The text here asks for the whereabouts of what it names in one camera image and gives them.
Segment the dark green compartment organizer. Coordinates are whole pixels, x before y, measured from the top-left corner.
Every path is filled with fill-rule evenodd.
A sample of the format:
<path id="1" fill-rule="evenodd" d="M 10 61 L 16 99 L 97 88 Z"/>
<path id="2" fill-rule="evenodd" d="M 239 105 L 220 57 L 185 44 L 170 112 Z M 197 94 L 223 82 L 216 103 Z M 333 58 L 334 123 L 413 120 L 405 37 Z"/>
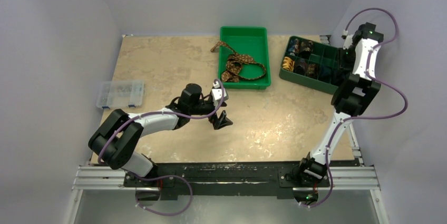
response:
<path id="1" fill-rule="evenodd" d="M 289 40 L 291 38 L 298 38 L 300 39 L 300 42 L 302 40 L 309 40 L 303 37 L 299 37 L 299 36 L 291 36 L 289 38 Z M 319 64 L 319 68 L 320 66 L 323 65 L 327 65 L 330 66 L 332 68 L 336 68 L 336 57 L 337 57 L 337 50 L 338 48 L 327 45 L 327 44 L 323 44 L 320 42 L 314 42 L 314 48 L 313 48 L 313 52 L 310 55 L 309 59 L 307 59 L 307 63 L 317 63 Z M 281 66 L 282 66 L 282 62 L 285 56 L 289 56 L 295 60 L 297 60 L 297 58 L 299 58 L 298 54 L 295 55 L 293 53 L 287 53 L 287 46 L 285 49 L 285 53 L 283 58 L 281 59 Z M 337 88 L 340 85 L 336 85 L 336 76 L 334 78 L 335 82 L 334 84 L 329 84 L 329 83 L 325 83 L 322 81 L 319 81 L 318 79 L 311 79 L 309 77 L 307 77 L 306 75 L 300 75 L 300 74 L 296 74 L 294 72 L 288 72 L 282 69 L 282 67 L 280 68 L 280 72 L 279 72 L 279 77 L 283 80 L 289 81 L 289 82 L 293 82 L 305 87 L 309 87 L 311 89 L 314 90 L 318 90 L 321 92 L 325 92 L 328 94 L 334 94 L 335 91 L 337 90 Z"/>

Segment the bright green plastic tray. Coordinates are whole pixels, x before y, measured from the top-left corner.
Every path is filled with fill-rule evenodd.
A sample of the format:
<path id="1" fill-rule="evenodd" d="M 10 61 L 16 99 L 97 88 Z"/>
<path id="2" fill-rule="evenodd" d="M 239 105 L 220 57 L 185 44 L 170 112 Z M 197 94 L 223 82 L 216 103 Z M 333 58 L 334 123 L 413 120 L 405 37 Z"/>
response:
<path id="1" fill-rule="evenodd" d="M 248 54 L 254 61 L 263 65 L 244 64 L 241 67 L 239 82 L 223 82 L 227 89 L 265 90 L 271 85 L 270 54 L 268 51 L 267 30 L 264 27 L 223 26 L 220 40 L 226 42 L 240 54 Z"/>

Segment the dark navy striped tie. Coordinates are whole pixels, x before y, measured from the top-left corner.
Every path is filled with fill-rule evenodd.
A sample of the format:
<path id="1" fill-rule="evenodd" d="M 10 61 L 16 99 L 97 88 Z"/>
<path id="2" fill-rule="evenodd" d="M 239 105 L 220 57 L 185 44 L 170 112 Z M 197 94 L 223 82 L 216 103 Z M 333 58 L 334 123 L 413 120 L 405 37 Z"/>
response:
<path id="1" fill-rule="evenodd" d="M 318 80 L 325 83 L 334 84 L 336 73 L 337 69 L 322 64 L 319 69 Z"/>

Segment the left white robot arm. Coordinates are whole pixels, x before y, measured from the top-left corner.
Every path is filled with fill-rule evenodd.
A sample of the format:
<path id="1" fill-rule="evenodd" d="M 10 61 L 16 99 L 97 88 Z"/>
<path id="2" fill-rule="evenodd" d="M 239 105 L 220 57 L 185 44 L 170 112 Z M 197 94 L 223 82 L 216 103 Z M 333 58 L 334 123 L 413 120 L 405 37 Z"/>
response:
<path id="1" fill-rule="evenodd" d="M 157 172 L 150 158 L 136 152 L 139 140 L 160 131 L 177 130 L 191 120 L 207 119 L 215 130 L 232 125 L 227 114 L 217 111 L 226 106 L 228 92 L 214 81 L 208 95 L 200 85 L 190 83 L 164 108 L 147 113 L 126 113 L 116 109 L 91 136 L 88 147 L 100 161 L 113 170 L 123 169 L 137 176 L 145 187 L 157 181 Z"/>

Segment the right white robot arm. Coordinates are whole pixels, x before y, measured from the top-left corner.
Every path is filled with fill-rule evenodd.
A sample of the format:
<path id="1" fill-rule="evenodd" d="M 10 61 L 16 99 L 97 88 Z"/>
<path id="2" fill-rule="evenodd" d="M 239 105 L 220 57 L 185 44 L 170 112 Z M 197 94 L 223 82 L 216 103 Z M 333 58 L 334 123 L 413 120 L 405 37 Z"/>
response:
<path id="1" fill-rule="evenodd" d="M 354 34 L 343 34 L 344 45 L 338 49 L 337 69 L 345 77 L 336 89 L 331 105 L 332 120 L 320 143 L 293 170 L 293 176 L 304 186 L 313 186 L 328 176 L 333 151 L 353 118 L 362 115 L 378 94 L 381 84 L 374 77 L 374 67 L 384 35 L 366 22 Z"/>

